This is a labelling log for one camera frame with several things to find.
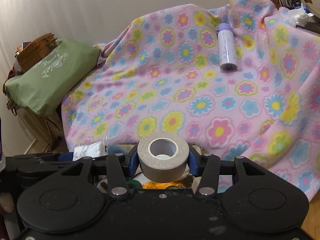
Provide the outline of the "blue fluffy plush toy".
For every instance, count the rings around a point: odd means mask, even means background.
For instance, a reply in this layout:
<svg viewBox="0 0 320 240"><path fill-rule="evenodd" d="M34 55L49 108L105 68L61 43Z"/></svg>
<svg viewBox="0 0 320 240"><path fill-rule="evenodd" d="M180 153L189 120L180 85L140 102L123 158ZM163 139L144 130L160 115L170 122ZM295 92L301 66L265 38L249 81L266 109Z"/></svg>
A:
<svg viewBox="0 0 320 240"><path fill-rule="evenodd" d="M117 153L126 154L126 151L122 149L119 145L108 145L107 154L115 155Z"/></svg>

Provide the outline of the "green embroidered cushion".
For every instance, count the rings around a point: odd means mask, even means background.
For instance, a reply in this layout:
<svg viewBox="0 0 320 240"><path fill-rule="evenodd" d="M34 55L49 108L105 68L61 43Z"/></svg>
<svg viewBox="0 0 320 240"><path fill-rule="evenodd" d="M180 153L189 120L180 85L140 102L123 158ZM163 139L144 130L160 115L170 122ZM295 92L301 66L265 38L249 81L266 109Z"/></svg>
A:
<svg viewBox="0 0 320 240"><path fill-rule="evenodd" d="M96 65L99 48L72 40L57 40L57 47L26 73L4 84L6 95L21 108L51 116L63 97Z"/></svg>

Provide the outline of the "beige tape roll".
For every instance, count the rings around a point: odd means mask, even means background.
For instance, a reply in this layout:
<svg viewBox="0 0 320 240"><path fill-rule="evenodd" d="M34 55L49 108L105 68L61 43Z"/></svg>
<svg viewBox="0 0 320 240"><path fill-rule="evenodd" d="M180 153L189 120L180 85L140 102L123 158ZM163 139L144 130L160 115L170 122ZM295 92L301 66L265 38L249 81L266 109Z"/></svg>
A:
<svg viewBox="0 0 320 240"><path fill-rule="evenodd" d="M138 143L137 153L146 178L157 183L168 183L184 174L189 145L177 134L154 132Z"/></svg>

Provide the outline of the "pink floral fleece blanket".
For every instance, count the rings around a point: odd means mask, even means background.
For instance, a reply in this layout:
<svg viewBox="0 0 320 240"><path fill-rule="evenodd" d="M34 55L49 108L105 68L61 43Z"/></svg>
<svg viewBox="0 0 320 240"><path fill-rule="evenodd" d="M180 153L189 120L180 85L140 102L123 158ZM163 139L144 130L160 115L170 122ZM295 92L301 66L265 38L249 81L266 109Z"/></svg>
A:
<svg viewBox="0 0 320 240"><path fill-rule="evenodd" d="M152 132L233 160L255 161L301 189L319 190L319 37L289 24L270 0L180 5L144 15L98 45L97 68L63 99L69 150ZM217 26L233 29L238 70L220 69Z"/></svg>

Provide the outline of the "purple white thermos bottle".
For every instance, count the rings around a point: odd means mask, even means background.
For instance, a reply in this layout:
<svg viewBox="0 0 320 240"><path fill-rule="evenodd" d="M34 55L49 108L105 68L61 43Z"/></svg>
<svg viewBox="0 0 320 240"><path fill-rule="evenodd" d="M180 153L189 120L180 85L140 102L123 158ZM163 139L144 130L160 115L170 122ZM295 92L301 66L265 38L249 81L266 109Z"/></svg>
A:
<svg viewBox="0 0 320 240"><path fill-rule="evenodd" d="M238 70L235 51L233 29L228 23L217 26L217 40L219 45L220 69L222 72L235 72Z"/></svg>

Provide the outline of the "white crumpled plastic bag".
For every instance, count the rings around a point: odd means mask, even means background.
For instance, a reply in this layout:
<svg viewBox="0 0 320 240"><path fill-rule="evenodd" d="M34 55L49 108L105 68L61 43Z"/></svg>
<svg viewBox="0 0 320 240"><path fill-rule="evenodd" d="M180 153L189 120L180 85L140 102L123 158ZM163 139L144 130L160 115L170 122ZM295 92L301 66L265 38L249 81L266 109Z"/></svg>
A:
<svg viewBox="0 0 320 240"><path fill-rule="evenodd" d="M288 12L289 24L293 27L296 25L306 26L308 23L316 23L314 14L307 12L303 4Z"/></svg>

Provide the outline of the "brown wicker basket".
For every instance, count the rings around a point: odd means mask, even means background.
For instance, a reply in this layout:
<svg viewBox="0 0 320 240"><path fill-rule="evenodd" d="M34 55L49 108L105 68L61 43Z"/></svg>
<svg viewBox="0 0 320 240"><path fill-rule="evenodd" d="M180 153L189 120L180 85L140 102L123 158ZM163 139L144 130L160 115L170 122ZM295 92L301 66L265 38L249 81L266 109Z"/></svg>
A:
<svg viewBox="0 0 320 240"><path fill-rule="evenodd" d="M17 62L21 68L21 72L27 72L31 67L44 59L56 47L57 38L52 33L44 34L32 42L27 42L24 47L21 45L17 48L18 55L16 56Z"/></svg>

